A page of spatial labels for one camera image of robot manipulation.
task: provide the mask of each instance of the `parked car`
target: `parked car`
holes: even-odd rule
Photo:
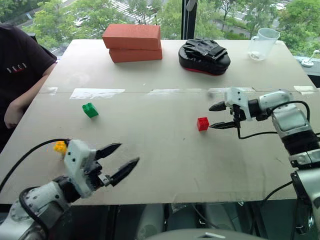
[[[278,9],[279,11],[286,8],[283,3],[274,3],[274,4],[271,4],[270,7],[276,7],[276,9]]]
[[[90,17],[89,16],[84,16],[84,17],[79,17],[79,18],[77,18],[75,21],[74,21],[74,24],[75,24],[75,26],[76,27],[81,27],[81,25],[84,23],[84,22],[86,22],[86,21],[88,21],[88,20],[90,20]]]

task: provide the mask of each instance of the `green lego brick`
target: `green lego brick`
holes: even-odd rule
[[[87,116],[89,118],[93,118],[93,117],[99,115],[97,109],[95,108],[95,106],[91,102],[89,102],[85,105],[82,105],[82,109],[85,112],[85,114],[87,114]]]

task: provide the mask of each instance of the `hand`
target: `hand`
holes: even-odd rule
[[[8,108],[6,109],[5,115],[4,115],[4,123],[5,126],[8,129],[15,128],[20,120],[22,119],[22,116],[24,115],[24,111],[21,107],[19,107],[15,101],[12,101]]]

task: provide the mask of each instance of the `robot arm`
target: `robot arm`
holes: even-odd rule
[[[104,175],[98,160],[112,154],[121,144],[114,143],[95,150],[81,140],[68,144],[64,164],[67,176],[60,176],[40,187],[27,188],[0,225],[1,240],[46,240],[49,229],[79,198],[88,198],[100,187],[115,186],[137,165],[129,161],[113,176]]]
[[[237,128],[240,133],[241,121],[263,121],[272,118],[276,130],[285,149],[289,153],[289,162],[293,168],[298,168],[291,174],[293,186],[298,198],[306,204],[312,205],[313,215],[320,231],[320,139],[312,130],[308,116],[297,108],[292,93],[278,90],[260,96],[258,99],[248,100],[244,92],[237,88],[230,88],[225,93],[225,101],[219,102],[210,111],[222,111],[230,108],[233,115],[231,122],[218,122],[211,125],[214,129]]]

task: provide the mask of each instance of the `red brick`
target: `red brick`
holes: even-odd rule
[[[138,62],[162,59],[162,50],[110,49],[110,57],[114,63]]]
[[[102,39],[107,49],[161,49],[158,25],[110,24]]]

